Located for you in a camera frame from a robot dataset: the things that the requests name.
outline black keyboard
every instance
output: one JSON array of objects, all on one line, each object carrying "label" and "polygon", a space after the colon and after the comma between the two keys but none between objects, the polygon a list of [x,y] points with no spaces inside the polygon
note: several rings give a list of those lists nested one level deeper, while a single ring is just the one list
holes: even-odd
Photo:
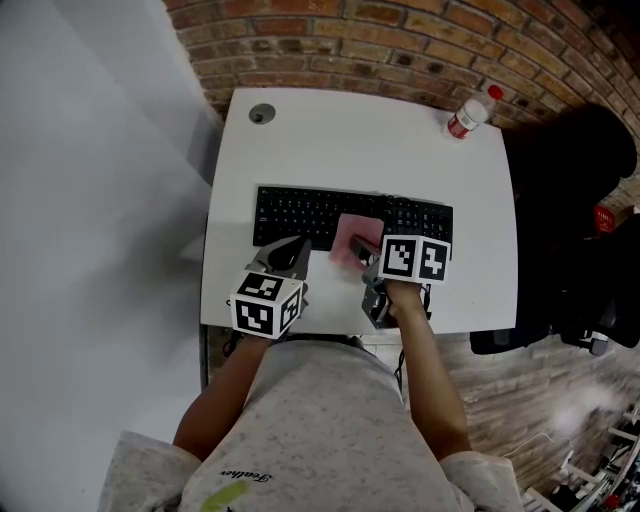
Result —
[{"label": "black keyboard", "polygon": [[384,221],[384,233],[424,235],[451,243],[453,208],[386,195],[289,187],[258,187],[253,245],[305,235],[313,249],[330,251],[343,213]]}]

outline plastic bottle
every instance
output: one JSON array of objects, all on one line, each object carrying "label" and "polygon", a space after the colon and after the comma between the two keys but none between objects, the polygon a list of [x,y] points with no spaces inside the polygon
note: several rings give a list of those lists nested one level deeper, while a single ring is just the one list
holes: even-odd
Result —
[{"label": "plastic bottle", "polygon": [[502,98],[502,94],[500,87],[492,85],[486,93],[476,94],[468,99],[444,126],[444,136],[454,142],[464,140],[469,132],[489,119],[496,101]]}]

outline black and white marker cube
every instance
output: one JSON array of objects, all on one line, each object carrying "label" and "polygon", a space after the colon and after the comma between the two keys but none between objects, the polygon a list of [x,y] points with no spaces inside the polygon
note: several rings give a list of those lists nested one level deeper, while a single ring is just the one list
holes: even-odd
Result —
[{"label": "black and white marker cube", "polygon": [[378,277],[422,284],[442,284],[447,278],[451,244],[418,235],[386,235]]},{"label": "black and white marker cube", "polygon": [[304,281],[244,270],[231,290],[233,328],[277,339],[302,310]]}]

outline white desk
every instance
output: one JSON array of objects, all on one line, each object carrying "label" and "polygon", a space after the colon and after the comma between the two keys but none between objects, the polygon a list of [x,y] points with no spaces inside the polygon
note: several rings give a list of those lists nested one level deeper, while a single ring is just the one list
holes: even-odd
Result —
[{"label": "white desk", "polygon": [[[258,103],[276,109],[253,124]],[[258,185],[380,192],[453,206],[453,260],[433,287],[436,333],[515,325],[516,224],[502,134],[479,127],[443,138],[447,113],[402,101],[308,89],[239,89],[231,102],[213,183],[202,277],[201,321],[231,326],[226,305],[252,259]],[[294,332],[374,334],[361,309],[364,285],[313,251],[310,305]]]}]

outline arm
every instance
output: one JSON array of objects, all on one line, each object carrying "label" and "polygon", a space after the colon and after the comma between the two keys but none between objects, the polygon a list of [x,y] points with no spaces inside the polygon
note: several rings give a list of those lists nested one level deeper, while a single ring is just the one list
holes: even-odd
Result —
[{"label": "arm", "polygon": [[467,419],[413,283],[385,281],[407,364],[411,418],[438,460],[470,451]]},{"label": "arm", "polygon": [[213,383],[189,406],[173,444],[204,461],[237,421],[269,340],[240,342]]}]

